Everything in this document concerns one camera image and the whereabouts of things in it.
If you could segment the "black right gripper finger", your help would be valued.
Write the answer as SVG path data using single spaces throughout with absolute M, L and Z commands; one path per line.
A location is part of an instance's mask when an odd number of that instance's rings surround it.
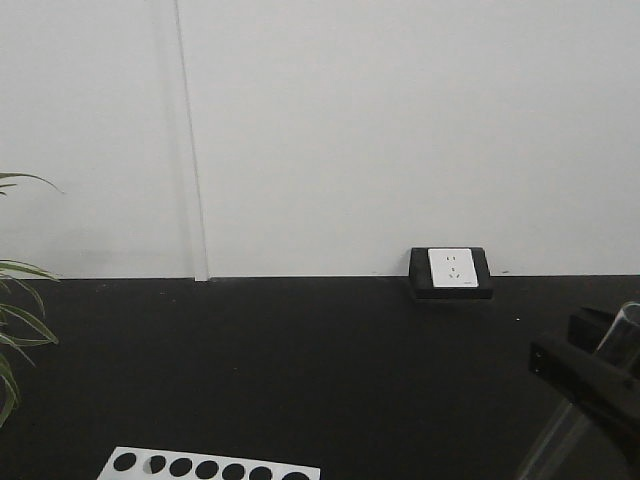
M 567 339 L 588 353 L 623 353 L 639 341 L 639 323 L 624 312 L 582 306 L 569 317 Z
M 529 369 L 592 420 L 639 477 L 639 362 L 615 365 L 543 335 L 530 345 Z

